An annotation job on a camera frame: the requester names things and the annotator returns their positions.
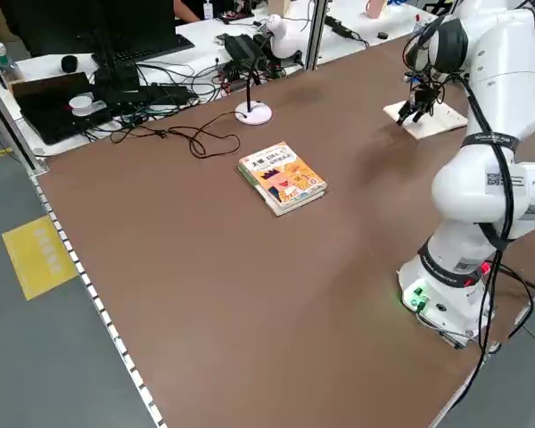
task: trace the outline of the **floor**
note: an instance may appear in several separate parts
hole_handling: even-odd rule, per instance
[[[1,233],[44,214],[24,168],[1,157],[0,428],[153,428],[81,280],[25,300]],[[535,428],[535,315],[440,424],[477,426]]]

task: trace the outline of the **computer monitor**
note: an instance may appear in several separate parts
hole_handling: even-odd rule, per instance
[[[193,47],[176,34],[173,0],[0,0],[32,56],[99,52],[99,22],[114,52],[168,54]]]

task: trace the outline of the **white round base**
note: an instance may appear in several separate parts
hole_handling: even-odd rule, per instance
[[[246,125],[262,125],[271,119],[271,109],[259,101],[251,102],[251,111],[248,111],[248,103],[244,102],[235,108],[235,118]]]

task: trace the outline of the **brown table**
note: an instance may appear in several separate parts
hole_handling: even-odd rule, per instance
[[[439,224],[432,178],[464,134],[417,143],[382,112],[407,96],[402,46],[254,88],[271,122],[210,128],[242,138],[235,155],[104,140],[39,179],[169,427],[424,428],[472,370],[474,346],[453,350],[399,301],[395,271]],[[199,127],[243,98],[152,126]],[[447,101],[465,112],[460,92]],[[235,165],[280,141],[329,192],[276,218]],[[520,157],[535,160],[535,136]],[[535,234],[507,260],[535,281]],[[523,295],[500,280],[496,332]]]

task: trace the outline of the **white desk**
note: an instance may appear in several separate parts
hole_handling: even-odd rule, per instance
[[[292,3],[287,18],[293,19],[307,19],[309,12],[312,13],[314,9],[313,3],[309,6],[309,0],[297,0]],[[427,12],[416,9],[409,5],[393,5],[388,6],[383,11],[378,20],[371,20],[364,15],[365,2],[363,0],[333,0],[329,4],[328,15],[335,19],[342,21],[343,24],[358,32],[370,45],[379,45],[385,40],[380,40],[377,35],[380,31],[388,33],[388,40],[403,37],[410,33],[414,26],[416,15],[420,14],[422,20],[431,20],[432,15]],[[254,11],[255,16],[247,20],[237,21],[239,24],[252,24],[254,21],[261,21],[268,17],[267,7],[260,7]],[[287,21],[287,24],[298,29],[305,27],[306,21]],[[311,23],[302,31],[305,34],[305,48],[309,39]],[[162,68],[171,71],[177,71],[182,74],[189,75],[192,70],[197,73],[215,65],[218,59],[219,64],[230,61],[230,56],[226,49],[214,42],[214,37],[222,33],[227,33],[233,36],[239,34],[249,34],[252,36],[256,31],[253,26],[244,25],[225,25],[220,21],[201,21],[193,24],[183,25],[177,27],[177,33],[182,34],[194,43],[193,49],[188,49],[179,53],[172,53],[163,55],[158,58],[151,59],[147,63],[155,62]],[[348,40],[334,34],[328,27],[324,29],[323,41],[321,43],[319,53],[319,63],[325,63],[343,56],[353,54],[365,47],[362,43],[355,40]],[[59,76],[62,73],[61,60],[63,55],[46,55],[42,57],[32,58],[26,61],[18,62],[21,72],[26,80],[34,80],[40,78],[50,78]],[[91,59],[90,54],[80,54],[78,57],[78,71],[85,72],[88,76],[96,70],[96,65]],[[290,68],[288,73],[298,70],[299,67]],[[166,73],[159,70],[143,69],[143,74],[149,82],[170,83],[170,79]],[[196,80],[196,82],[210,83],[212,75]],[[195,92],[207,92],[209,88],[205,86],[196,86]],[[73,136],[58,144],[46,145],[40,136],[26,123],[21,116],[20,107],[14,100],[13,96],[0,86],[0,97],[2,98],[6,108],[15,120],[15,124],[20,128],[21,133],[28,140],[30,149],[35,155],[52,156],[68,150],[75,149],[81,145],[88,144],[84,136]],[[208,101],[209,97],[203,97],[204,102]],[[117,129],[116,124],[107,124],[101,126],[103,129]],[[107,134],[101,132],[94,132],[96,136],[103,137]]]

